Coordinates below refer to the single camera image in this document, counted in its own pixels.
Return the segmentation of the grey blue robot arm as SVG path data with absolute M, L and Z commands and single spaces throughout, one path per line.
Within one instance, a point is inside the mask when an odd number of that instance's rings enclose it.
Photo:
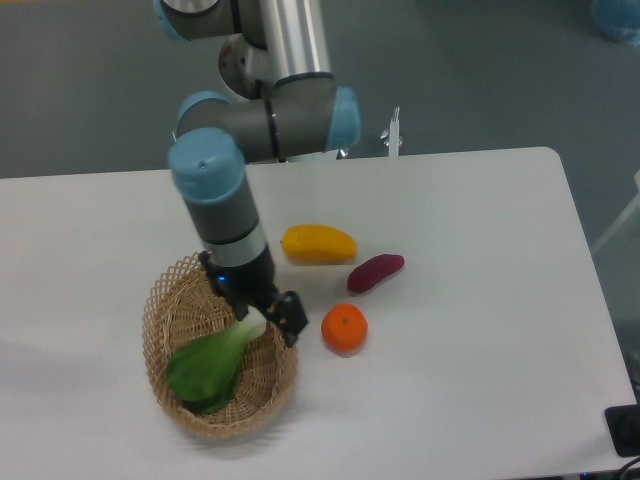
M 236 70 L 252 87 L 238 102 L 202 91 L 180 106 L 167 161 L 203 251 L 212 291 L 238 319 L 260 311 L 293 346 L 307 325 L 298 295 L 275 267 L 247 176 L 254 162 L 285 161 L 354 146 L 355 92 L 335 82 L 317 1 L 158 1 L 166 35 L 227 37 L 252 48 Z

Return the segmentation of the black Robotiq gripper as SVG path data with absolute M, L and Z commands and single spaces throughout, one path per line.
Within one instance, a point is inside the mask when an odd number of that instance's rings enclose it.
M 288 348 L 293 348 L 308 319 L 299 295 L 279 292 L 275 285 L 275 264 L 269 246 L 254 259 L 239 266 L 226 267 L 213 261 L 211 252 L 197 256 L 209 287 L 232 309 L 237 321 L 243 321 L 253 306 L 280 331 Z

